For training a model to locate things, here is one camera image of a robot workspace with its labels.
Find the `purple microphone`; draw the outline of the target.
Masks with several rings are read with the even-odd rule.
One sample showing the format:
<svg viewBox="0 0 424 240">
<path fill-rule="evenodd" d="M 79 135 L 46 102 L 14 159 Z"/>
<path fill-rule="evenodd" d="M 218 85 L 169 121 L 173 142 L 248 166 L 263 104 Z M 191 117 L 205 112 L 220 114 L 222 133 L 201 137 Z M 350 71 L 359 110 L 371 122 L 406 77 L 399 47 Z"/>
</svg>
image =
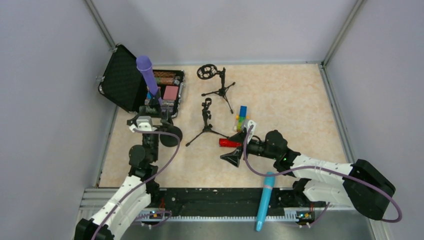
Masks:
<svg viewBox="0 0 424 240">
<path fill-rule="evenodd" d="M 136 58 L 136 68 L 142 74 L 146 83 L 150 99 L 155 100 L 159 106 L 162 106 L 162 97 L 159 87 L 157 85 L 153 64 L 147 55 L 141 55 Z"/>
</svg>

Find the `red card deck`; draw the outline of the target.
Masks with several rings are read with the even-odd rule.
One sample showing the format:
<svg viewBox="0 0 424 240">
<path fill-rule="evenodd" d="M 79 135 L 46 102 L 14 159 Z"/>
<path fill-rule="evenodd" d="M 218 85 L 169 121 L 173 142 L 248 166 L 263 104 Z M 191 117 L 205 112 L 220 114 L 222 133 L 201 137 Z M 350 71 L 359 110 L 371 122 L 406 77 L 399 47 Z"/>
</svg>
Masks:
<svg viewBox="0 0 424 240">
<path fill-rule="evenodd" d="M 175 85 L 167 85 L 164 90 L 163 100 L 175 101 L 178 97 L 179 87 Z"/>
</svg>

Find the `red glitter microphone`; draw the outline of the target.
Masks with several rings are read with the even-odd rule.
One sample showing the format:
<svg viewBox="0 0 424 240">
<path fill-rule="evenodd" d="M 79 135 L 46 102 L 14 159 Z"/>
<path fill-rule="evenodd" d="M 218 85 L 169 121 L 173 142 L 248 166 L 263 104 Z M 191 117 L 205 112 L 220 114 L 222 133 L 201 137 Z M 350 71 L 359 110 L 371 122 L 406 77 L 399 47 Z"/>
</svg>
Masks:
<svg viewBox="0 0 424 240">
<path fill-rule="evenodd" d="M 242 146 L 241 143 L 231 141 L 227 138 L 220 138 L 219 141 L 218 141 L 218 144 L 219 144 L 220 147 L 225 147 L 225 148 L 237 148 L 237 147 Z"/>
</svg>

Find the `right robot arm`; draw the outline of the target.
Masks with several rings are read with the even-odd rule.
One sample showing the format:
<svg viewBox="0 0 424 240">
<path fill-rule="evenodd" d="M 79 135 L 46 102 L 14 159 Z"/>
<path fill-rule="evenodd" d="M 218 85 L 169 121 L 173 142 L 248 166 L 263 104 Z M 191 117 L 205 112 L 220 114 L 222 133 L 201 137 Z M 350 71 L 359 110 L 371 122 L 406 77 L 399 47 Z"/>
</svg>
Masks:
<svg viewBox="0 0 424 240">
<path fill-rule="evenodd" d="M 230 137 L 240 143 L 234 151 L 220 156 L 238 167 L 241 160 L 254 155 L 274 161 L 275 175 L 298 178 L 293 188 L 299 190 L 310 202 L 336 203 L 355 208 L 363 216 L 383 222 L 397 223 L 402 211 L 393 199 L 396 187 L 370 162 L 358 159 L 355 163 L 335 163 L 315 159 L 291 150 L 283 135 L 269 131 L 264 140 L 253 138 L 253 129 L 244 128 Z M 392 204 L 398 216 L 385 219 Z"/>
</svg>

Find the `black round-base mic stand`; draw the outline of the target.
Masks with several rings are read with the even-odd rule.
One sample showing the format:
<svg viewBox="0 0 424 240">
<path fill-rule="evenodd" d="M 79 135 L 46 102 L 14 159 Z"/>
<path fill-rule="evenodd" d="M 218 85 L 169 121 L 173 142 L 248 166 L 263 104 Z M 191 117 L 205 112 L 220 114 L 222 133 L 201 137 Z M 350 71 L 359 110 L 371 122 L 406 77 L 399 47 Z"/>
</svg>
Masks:
<svg viewBox="0 0 424 240">
<path fill-rule="evenodd" d="M 183 138 L 183 133 L 181 129 L 174 125 L 172 117 L 170 115 L 168 107 L 163 107 L 160 101 L 160 97 L 152 96 L 149 100 L 148 106 L 159 114 L 160 123 L 159 131 L 165 132 L 167 134 L 160 134 L 159 140 L 165 147 L 175 147 Z"/>
</svg>

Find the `teal microphone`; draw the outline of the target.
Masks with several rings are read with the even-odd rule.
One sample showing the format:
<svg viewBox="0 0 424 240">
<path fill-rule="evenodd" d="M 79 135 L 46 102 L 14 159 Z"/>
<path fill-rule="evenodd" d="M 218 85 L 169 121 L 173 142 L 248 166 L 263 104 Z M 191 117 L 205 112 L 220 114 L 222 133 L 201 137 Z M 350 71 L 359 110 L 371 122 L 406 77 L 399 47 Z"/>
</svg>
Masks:
<svg viewBox="0 0 424 240">
<path fill-rule="evenodd" d="M 261 199 L 259 202 L 259 207 L 258 207 L 257 216 L 256 216 L 256 224 L 255 224 L 256 232 L 260 232 L 262 230 L 263 225 L 267 218 L 271 194 L 274 189 L 275 179 L 276 179 L 276 177 L 272 176 L 272 174 L 274 173 L 269 171 L 266 173 L 267 176 L 264 178 Z"/>
</svg>

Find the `black tripod stand with clip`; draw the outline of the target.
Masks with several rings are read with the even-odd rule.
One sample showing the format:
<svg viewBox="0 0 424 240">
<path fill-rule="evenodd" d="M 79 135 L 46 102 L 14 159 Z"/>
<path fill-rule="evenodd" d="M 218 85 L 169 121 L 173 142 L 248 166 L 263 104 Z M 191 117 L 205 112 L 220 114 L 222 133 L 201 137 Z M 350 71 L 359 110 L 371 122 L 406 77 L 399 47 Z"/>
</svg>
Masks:
<svg viewBox="0 0 424 240">
<path fill-rule="evenodd" d="M 203 129 L 192 140 L 190 140 L 188 143 L 185 144 L 186 147 L 190 146 L 193 141 L 195 141 L 199 136 L 201 136 L 204 133 L 213 133 L 213 134 L 219 135 L 221 137 L 224 137 L 226 139 L 229 138 L 228 136 L 213 130 L 213 125 L 209 123 L 209 120 L 212 119 L 212 114 L 211 114 L 211 111 L 209 110 L 211 104 L 212 104 L 212 99 L 210 97 L 205 98 L 204 102 L 201 104 L 201 106 L 202 106 L 201 112 L 202 112 L 202 119 L 203 119 Z"/>
</svg>

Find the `black poker chip case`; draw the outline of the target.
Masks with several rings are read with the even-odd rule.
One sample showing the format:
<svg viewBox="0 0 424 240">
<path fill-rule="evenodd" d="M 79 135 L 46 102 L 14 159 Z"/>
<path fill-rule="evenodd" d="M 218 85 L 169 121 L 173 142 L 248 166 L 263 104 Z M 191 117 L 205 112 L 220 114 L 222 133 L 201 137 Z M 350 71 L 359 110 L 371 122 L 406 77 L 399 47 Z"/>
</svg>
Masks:
<svg viewBox="0 0 424 240">
<path fill-rule="evenodd" d="M 153 74 L 162 97 L 162 106 L 168 107 L 171 118 L 176 118 L 185 86 L 183 70 L 154 69 Z M 178 86 L 175 101 L 164 100 L 165 87 Z M 136 68 L 136 56 L 124 45 L 113 49 L 107 67 L 100 77 L 98 92 L 128 113 L 138 113 L 141 106 L 148 107 L 151 96 L 142 74 Z"/>
</svg>

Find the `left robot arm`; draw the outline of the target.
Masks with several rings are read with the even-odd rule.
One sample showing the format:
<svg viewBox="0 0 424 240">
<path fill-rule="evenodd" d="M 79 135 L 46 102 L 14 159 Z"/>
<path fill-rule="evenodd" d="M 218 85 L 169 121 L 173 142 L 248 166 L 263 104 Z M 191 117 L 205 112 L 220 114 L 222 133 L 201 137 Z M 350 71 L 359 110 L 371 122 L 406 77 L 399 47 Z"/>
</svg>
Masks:
<svg viewBox="0 0 424 240">
<path fill-rule="evenodd" d="M 145 107 L 127 121 L 131 132 L 142 135 L 141 144 L 132 146 L 128 152 L 130 171 L 120 188 L 90 218 L 82 218 L 75 227 L 76 240 L 120 240 L 126 230 L 147 208 L 152 200 L 148 185 L 155 189 L 155 177 L 162 172 L 153 163 L 159 159 L 159 143 L 169 140 L 171 147 L 179 147 L 182 133 L 174 126 L 168 110 L 159 114 L 160 125 L 153 124 L 146 115 Z"/>
</svg>

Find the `toy brick car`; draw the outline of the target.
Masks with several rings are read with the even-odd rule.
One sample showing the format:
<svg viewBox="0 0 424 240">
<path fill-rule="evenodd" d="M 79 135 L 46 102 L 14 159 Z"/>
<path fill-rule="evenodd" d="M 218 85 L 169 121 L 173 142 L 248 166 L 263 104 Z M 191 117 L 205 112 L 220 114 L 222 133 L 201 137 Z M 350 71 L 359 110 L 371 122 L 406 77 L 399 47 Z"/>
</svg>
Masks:
<svg viewBox="0 0 424 240">
<path fill-rule="evenodd" d="M 240 132 L 242 130 L 243 122 L 248 119 L 248 107 L 245 105 L 241 105 L 238 109 L 238 112 L 235 116 L 235 122 L 233 130 L 235 132 Z"/>
</svg>

